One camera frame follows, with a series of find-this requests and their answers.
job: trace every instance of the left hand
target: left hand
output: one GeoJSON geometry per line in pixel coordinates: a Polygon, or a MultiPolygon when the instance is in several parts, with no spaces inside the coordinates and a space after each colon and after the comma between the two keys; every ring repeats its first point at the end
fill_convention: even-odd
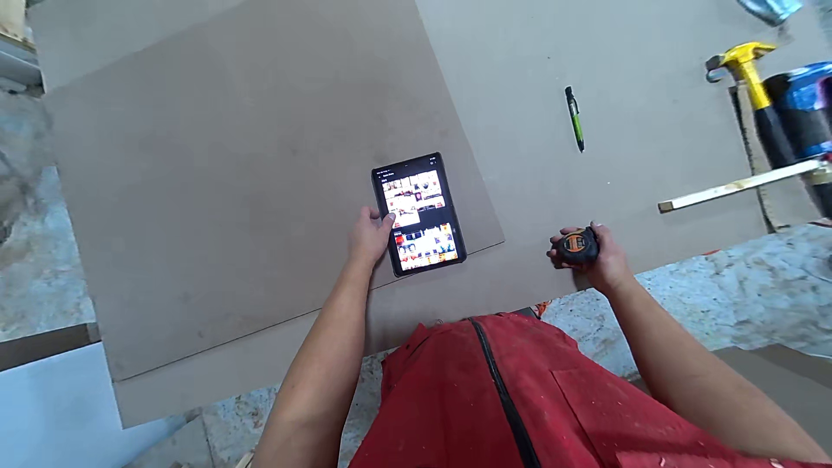
{"type": "Polygon", "coordinates": [[[350,261],[372,266],[384,254],[396,215],[389,213],[381,221],[379,218],[379,210],[361,208],[361,215],[349,235],[350,261]]]}

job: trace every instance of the right hand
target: right hand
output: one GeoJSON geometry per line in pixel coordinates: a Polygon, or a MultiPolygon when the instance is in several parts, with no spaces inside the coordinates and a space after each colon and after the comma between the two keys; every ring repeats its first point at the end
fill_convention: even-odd
{"type": "Polygon", "coordinates": [[[595,231],[598,240],[598,258],[595,262],[587,265],[569,265],[557,254],[554,246],[561,237],[570,232],[577,231],[577,227],[564,227],[561,235],[549,239],[552,242],[552,250],[546,255],[552,259],[555,268],[572,268],[587,274],[592,287],[597,289],[604,296],[609,296],[619,287],[625,286],[630,281],[635,281],[632,270],[626,263],[626,254],[615,241],[612,240],[612,232],[602,224],[592,222],[590,227],[595,231]]]}

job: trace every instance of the mdf board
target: mdf board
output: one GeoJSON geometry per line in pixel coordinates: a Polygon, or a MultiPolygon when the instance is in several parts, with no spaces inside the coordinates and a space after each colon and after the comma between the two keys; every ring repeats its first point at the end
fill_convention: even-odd
{"type": "Polygon", "coordinates": [[[116,381],[320,308],[373,167],[441,152],[503,240],[409,0],[249,0],[46,100],[116,381]]]}

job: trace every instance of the wooden plank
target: wooden plank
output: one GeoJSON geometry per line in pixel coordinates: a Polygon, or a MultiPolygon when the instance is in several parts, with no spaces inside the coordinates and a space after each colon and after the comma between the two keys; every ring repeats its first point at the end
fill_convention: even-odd
{"type": "Polygon", "coordinates": [[[82,323],[0,342],[0,371],[98,343],[96,323],[82,323]]]}

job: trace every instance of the orange tape measure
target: orange tape measure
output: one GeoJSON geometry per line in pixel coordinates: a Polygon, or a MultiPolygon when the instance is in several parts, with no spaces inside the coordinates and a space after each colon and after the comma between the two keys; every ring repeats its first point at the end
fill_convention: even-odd
{"type": "Polygon", "coordinates": [[[592,263],[598,258],[598,240],[591,227],[570,232],[555,246],[564,262],[570,265],[592,263]]]}

